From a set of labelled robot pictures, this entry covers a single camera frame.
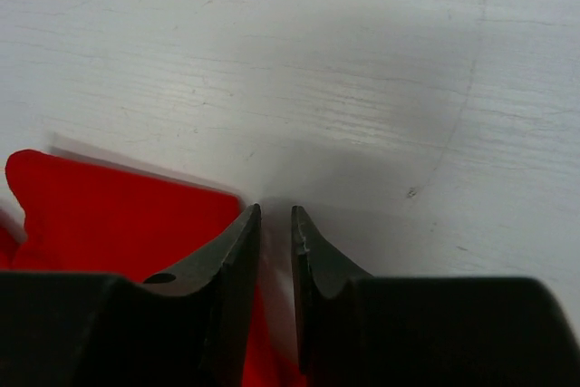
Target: scratch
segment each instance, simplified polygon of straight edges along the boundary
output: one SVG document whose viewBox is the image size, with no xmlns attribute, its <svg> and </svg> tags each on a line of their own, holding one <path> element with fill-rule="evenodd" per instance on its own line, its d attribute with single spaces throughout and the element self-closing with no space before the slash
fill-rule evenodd
<svg viewBox="0 0 580 387">
<path fill-rule="evenodd" d="M 223 4 L 235 4 L 235 5 L 242 5 L 242 4 L 251 4 L 247 0 L 222 0 Z"/>
<path fill-rule="evenodd" d="M 206 85 L 204 87 L 205 90 L 212 90 L 212 91 L 220 91 L 220 92 L 224 92 L 225 94 L 227 94 L 229 97 L 233 97 L 234 93 L 230 90 L 226 90 L 225 88 L 218 88 L 216 86 L 207 86 L 207 81 L 204 82 L 204 85 Z"/>
<path fill-rule="evenodd" d="M 479 4 L 479 19 L 477 21 L 478 38 L 476 41 L 476 48 L 475 48 L 473 60 L 471 61 L 471 65 L 469 66 L 469 79 L 468 79 L 468 85 L 467 85 L 466 90 L 465 90 L 465 99 L 463 100 L 463 103 L 461 104 L 461 107 L 459 108 L 459 112 L 457 114 L 457 117 L 455 118 L 455 122 L 453 123 L 453 127 L 451 128 L 451 132 L 450 132 L 449 136 L 447 137 L 447 139 L 445 140 L 445 143 L 444 143 L 443 148 L 441 150 L 441 154 L 440 154 L 439 158 L 437 159 L 437 161 L 435 162 L 435 166 L 431 170 L 430 175 L 427 177 L 427 180 L 422 185 L 422 188 L 429 186 L 431 184 L 433 178 L 437 174 L 437 172 L 441 166 L 441 163 L 443 162 L 443 159 L 445 158 L 445 155 L 447 154 L 448 150 L 450 149 L 451 140 L 455 136 L 455 133 L 459 127 L 459 123 L 461 122 L 463 112 L 466 110 L 468 103 L 469 103 L 469 99 L 471 97 L 471 90 L 473 88 L 473 84 L 475 81 L 475 74 L 476 74 L 476 71 L 478 69 L 479 56 L 481 55 L 481 50 L 483 49 L 483 24 L 488 17 L 488 0 L 479 0 L 478 4 Z M 413 206 L 415 204 L 417 204 L 417 202 L 420 199 L 420 196 L 415 196 L 415 197 L 417 197 L 417 198 L 410 204 L 409 208 L 407 209 L 407 213 L 409 213 L 411 211 Z"/>
<path fill-rule="evenodd" d="M 17 5 L 30 5 L 32 2 L 27 2 L 25 0 L 0 0 L 7 4 L 17 4 Z"/>
<path fill-rule="evenodd" d="M 117 11 L 116 9 L 111 9 L 111 8 L 102 8 L 101 11 L 104 11 L 105 13 L 115 13 L 115 14 L 123 14 L 123 15 L 130 15 L 131 13 L 125 13 L 124 11 Z"/>
<path fill-rule="evenodd" d="M 252 150 L 252 152 L 247 156 L 247 158 L 244 159 L 244 162 L 248 162 L 250 159 L 252 159 L 252 156 L 254 156 L 256 154 L 255 150 Z"/>
<path fill-rule="evenodd" d="M 83 0 L 82 2 L 80 2 L 80 3 L 79 3 L 79 4 L 77 4 L 77 5 L 73 5 L 73 6 L 71 6 L 70 8 L 66 8 L 66 9 L 63 11 L 63 13 L 68 13 L 69 11 L 72 11 L 73 9 L 80 8 L 81 6 L 87 5 L 87 4 L 89 4 L 90 2 L 92 2 L 92 1 L 93 1 L 93 0 Z"/>
<path fill-rule="evenodd" d="M 244 37 L 257 37 L 256 35 L 243 35 Z M 275 38 L 275 37 L 268 37 L 268 36 L 259 36 L 260 38 Z M 403 83 L 403 84 L 409 84 L 409 85 L 419 85 L 424 87 L 425 89 L 428 90 L 435 90 L 435 91 L 444 91 L 444 92 L 452 92 L 455 94 L 459 94 L 462 96 L 465 96 L 464 92 L 460 92 L 457 90 L 453 90 L 451 88 L 445 88 L 445 87 L 439 87 L 439 86 L 430 86 L 427 85 L 425 82 L 422 81 L 417 81 L 417 80 L 413 80 L 413 79 L 406 79 L 406 78 L 402 78 L 402 77 L 387 77 L 387 76 L 374 76 L 374 75 L 370 75 L 370 74 L 359 74 L 356 72 L 349 72 L 343 69 L 319 69 L 319 68 L 305 68 L 305 67 L 300 67 L 300 66 L 296 66 L 296 65 L 291 65 L 291 64 L 282 64 L 280 65 L 281 67 L 284 68 L 290 68 L 293 70 L 300 70 L 300 71 L 305 71 L 308 73 L 327 73 L 327 74 L 338 74 L 340 76 L 352 76 L 352 77 L 358 77 L 361 79 L 370 79 L 372 81 L 381 81 L 381 82 L 394 82 L 394 83 Z M 333 79 L 332 83 L 340 83 L 341 86 L 343 86 L 344 88 L 352 88 L 355 89 L 357 91 L 359 90 L 363 90 L 363 89 L 367 89 L 368 91 L 377 91 L 380 92 L 376 89 L 368 89 L 368 88 L 364 88 L 361 85 L 356 85 L 356 86 L 352 86 L 349 85 L 348 83 L 345 82 L 338 82 L 337 80 Z"/>
<path fill-rule="evenodd" d="M 291 41 L 291 42 L 299 42 L 300 40 L 296 40 L 294 38 L 284 38 L 283 36 L 273 36 L 273 35 L 241 35 L 242 38 L 263 38 L 269 40 L 279 40 L 279 41 Z"/>
<path fill-rule="evenodd" d="M 104 129 L 101 129 L 101 128 L 98 128 L 98 127 L 89 126 L 86 123 L 80 123 L 80 122 L 74 122 L 74 121 L 66 120 L 65 118 L 58 118 L 58 117 L 52 117 L 52 116 L 43 115 L 43 120 L 63 122 L 65 124 L 71 124 L 72 126 L 81 127 L 83 129 L 88 129 L 88 130 L 91 130 L 91 131 L 98 131 L 100 133 L 113 133 L 111 131 L 107 131 L 107 130 L 104 130 Z"/>
<path fill-rule="evenodd" d="M 63 15 L 63 13 L 43 13 L 40 11 L 20 11 L 17 9 L 5 9 L 4 12 L 6 13 L 16 13 L 16 14 L 30 14 L 30 15 L 48 15 L 51 17 L 56 17 L 58 15 Z"/>
<path fill-rule="evenodd" d="M 23 59 L 23 63 L 30 63 L 31 65 L 54 65 L 54 63 L 47 63 L 44 61 L 32 61 L 29 59 Z"/>
<path fill-rule="evenodd" d="M 246 61 L 233 61 L 230 59 L 206 58 L 203 56 L 191 56 L 191 59 L 197 59 L 200 61 L 213 61 L 216 63 L 239 63 L 241 65 L 249 65 L 250 64 L 249 62 L 246 62 Z"/>
<path fill-rule="evenodd" d="M 233 127 L 206 127 L 208 131 L 239 131 L 237 128 Z"/>
<path fill-rule="evenodd" d="M 153 135 L 151 135 L 148 138 L 143 138 L 141 140 L 125 140 L 125 143 L 126 144 L 137 144 L 139 142 L 147 142 L 147 141 L 151 140 L 152 138 L 153 138 Z"/>
<path fill-rule="evenodd" d="M 565 110 L 561 110 L 561 111 L 545 112 L 542 115 L 545 115 L 545 116 L 549 117 L 549 116 L 552 116 L 552 115 L 562 115 L 564 113 L 577 113 L 577 111 L 575 111 L 574 109 L 565 109 Z"/>
<path fill-rule="evenodd" d="M 517 115 L 515 113 L 510 113 L 510 112 L 506 112 L 506 111 L 494 111 L 491 109 L 478 109 L 479 112 L 484 112 L 484 113 L 491 113 L 494 115 L 500 115 L 502 117 L 506 117 L 506 118 L 513 118 L 516 120 L 525 120 L 525 121 L 538 121 L 538 120 L 542 120 L 542 117 L 528 117 L 526 115 Z"/>
<path fill-rule="evenodd" d="M 61 32 L 55 32 L 55 31 L 49 31 L 48 29 L 41 29 L 40 27 L 24 26 L 24 25 L 17 24 L 15 26 L 15 28 L 17 28 L 17 29 L 26 29 L 28 31 L 42 32 L 42 33 L 46 33 L 46 34 L 55 34 L 55 35 L 60 35 L 60 36 L 68 36 L 68 34 L 64 34 L 64 33 L 61 33 Z"/>
<path fill-rule="evenodd" d="M 487 22 L 491 23 L 518 23 L 518 24 L 536 24 L 538 26 L 558 26 L 558 27 L 573 27 L 570 24 L 563 23 L 550 23 L 550 22 L 540 22 L 537 20 L 518 20 L 518 19 L 500 19 L 500 18 L 488 18 Z"/>
</svg>

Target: white table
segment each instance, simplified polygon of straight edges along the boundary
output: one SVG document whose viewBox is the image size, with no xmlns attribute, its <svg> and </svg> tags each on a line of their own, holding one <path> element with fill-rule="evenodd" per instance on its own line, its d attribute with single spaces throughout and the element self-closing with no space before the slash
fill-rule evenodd
<svg viewBox="0 0 580 387">
<path fill-rule="evenodd" d="M 294 203 L 370 272 L 534 276 L 580 331 L 579 56 L 580 0 L 0 0 L 0 158 L 260 202 L 288 349 Z"/>
</svg>

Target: white surface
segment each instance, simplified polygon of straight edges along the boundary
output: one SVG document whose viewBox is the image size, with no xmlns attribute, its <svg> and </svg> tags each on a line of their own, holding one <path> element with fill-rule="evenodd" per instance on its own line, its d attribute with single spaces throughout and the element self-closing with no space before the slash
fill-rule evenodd
<svg viewBox="0 0 580 387">
<path fill-rule="evenodd" d="M 578 331 L 579 56 L 580 0 L 0 0 L 1 159 L 261 202 L 285 346 L 294 203 L 373 273 L 535 276 Z"/>
</svg>

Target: metal jaw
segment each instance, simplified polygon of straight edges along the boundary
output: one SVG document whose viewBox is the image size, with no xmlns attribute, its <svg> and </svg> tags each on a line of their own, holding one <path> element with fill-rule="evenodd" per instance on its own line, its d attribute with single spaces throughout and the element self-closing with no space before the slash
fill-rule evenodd
<svg viewBox="0 0 580 387">
<path fill-rule="evenodd" d="M 0 274 L 0 384 L 239 386 L 260 207 L 136 285 L 109 274 Z"/>
<path fill-rule="evenodd" d="M 377 278 L 292 211 L 300 369 L 311 386 L 580 385 L 556 300 L 529 278 Z"/>
</svg>

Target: dark gray metal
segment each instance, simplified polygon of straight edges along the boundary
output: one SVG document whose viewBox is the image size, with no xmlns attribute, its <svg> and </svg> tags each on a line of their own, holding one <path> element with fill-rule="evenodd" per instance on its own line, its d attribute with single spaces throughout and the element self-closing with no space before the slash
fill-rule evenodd
<svg viewBox="0 0 580 387">
<path fill-rule="evenodd" d="M 578 386 L 557 301 L 529 278 L 376 278 L 292 211 L 300 368 L 310 386 Z"/>
<path fill-rule="evenodd" d="M 0 385 L 239 386 L 260 207 L 135 285 L 105 274 L 0 274 Z"/>
</svg>

